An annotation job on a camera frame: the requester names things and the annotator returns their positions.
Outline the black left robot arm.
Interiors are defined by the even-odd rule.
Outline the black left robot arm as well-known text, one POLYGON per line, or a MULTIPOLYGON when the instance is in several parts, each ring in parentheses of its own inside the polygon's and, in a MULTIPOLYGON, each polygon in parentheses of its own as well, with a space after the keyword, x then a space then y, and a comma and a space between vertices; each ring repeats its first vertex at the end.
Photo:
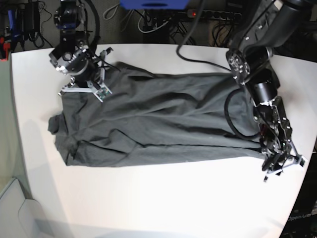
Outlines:
POLYGON ((280 7, 273 0, 254 0, 242 16, 226 52, 228 70, 239 88, 226 98, 224 114, 229 127, 241 139, 258 139, 265 156, 262 170, 280 175, 295 166, 303 168, 306 158, 292 141, 292 127, 284 103, 278 95, 279 79, 270 59, 316 5, 314 0, 284 0, 280 7), (229 102, 240 92, 247 92, 254 104, 253 118, 259 132, 246 136, 238 131, 229 116, 229 102))

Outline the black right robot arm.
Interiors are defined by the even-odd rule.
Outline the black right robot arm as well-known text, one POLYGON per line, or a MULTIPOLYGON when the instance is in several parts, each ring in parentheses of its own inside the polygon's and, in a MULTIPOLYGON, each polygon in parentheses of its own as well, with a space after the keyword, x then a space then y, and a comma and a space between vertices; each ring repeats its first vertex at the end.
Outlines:
POLYGON ((91 93, 100 102, 112 91, 105 83, 106 70, 114 65, 106 62, 112 48, 96 54, 100 39, 100 19, 90 0, 62 0, 54 14, 54 24, 59 30, 59 44, 50 52, 53 67, 70 82, 62 87, 65 93, 91 93))

